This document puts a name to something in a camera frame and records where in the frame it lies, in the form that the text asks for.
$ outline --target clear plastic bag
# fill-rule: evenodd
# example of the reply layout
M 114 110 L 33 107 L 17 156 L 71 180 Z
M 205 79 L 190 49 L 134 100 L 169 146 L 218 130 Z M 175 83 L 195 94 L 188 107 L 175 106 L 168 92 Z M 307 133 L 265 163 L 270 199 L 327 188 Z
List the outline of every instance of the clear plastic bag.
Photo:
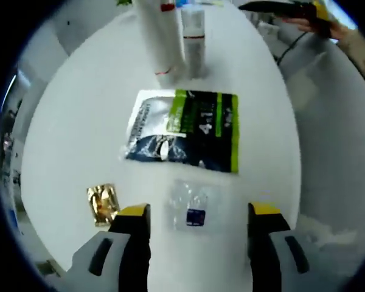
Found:
M 176 231 L 212 233 L 224 227 L 224 187 L 176 180 L 167 203 L 168 221 Z
M 238 173 L 238 97 L 183 89 L 140 91 L 124 157 Z

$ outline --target human hand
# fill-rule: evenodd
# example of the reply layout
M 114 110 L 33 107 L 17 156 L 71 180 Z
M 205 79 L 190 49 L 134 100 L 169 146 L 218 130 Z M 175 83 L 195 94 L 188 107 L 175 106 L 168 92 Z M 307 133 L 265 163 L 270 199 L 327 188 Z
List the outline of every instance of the human hand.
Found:
M 283 19 L 283 21 L 285 23 L 296 24 L 297 28 L 302 32 L 317 32 L 317 30 L 310 24 L 310 22 L 304 18 L 285 18 Z M 331 21 L 331 38 L 340 41 L 346 35 L 348 35 L 350 31 L 351 29 L 348 29 L 346 26 L 340 24 L 338 21 Z

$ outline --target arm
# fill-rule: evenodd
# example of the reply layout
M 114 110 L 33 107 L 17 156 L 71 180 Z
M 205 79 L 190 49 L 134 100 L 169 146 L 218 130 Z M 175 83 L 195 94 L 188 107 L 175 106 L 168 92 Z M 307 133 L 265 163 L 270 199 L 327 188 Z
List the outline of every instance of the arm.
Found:
M 362 34 L 357 30 L 351 30 L 337 45 L 365 79 L 365 39 Z
M 316 32 L 306 19 L 284 19 L 286 23 L 296 24 L 303 32 Z M 348 29 L 338 21 L 332 21 L 330 28 L 332 38 L 338 40 L 338 47 L 347 55 L 365 79 L 365 39 L 357 30 Z

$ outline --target snack package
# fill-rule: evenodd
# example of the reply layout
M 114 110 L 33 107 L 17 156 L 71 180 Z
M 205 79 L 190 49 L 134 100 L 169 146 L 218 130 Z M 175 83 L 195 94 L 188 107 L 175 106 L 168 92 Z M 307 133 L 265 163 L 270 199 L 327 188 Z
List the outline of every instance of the snack package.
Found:
M 237 173 L 238 141 L 236 95 L 141 91 L 129 121 L 125 157 Z
M 112 184 L 100 184 L 86 190 L 96 227 L 109 226 L 120 211 Z

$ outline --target gold packet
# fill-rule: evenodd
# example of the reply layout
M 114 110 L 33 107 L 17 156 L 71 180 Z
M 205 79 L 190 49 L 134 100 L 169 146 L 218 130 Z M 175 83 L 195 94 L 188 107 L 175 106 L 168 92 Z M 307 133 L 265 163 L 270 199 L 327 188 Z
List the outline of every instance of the gold packet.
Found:
M 101 184 L 87 189 L 96 227 L 109 226 L 120 211 L 113 184 Z

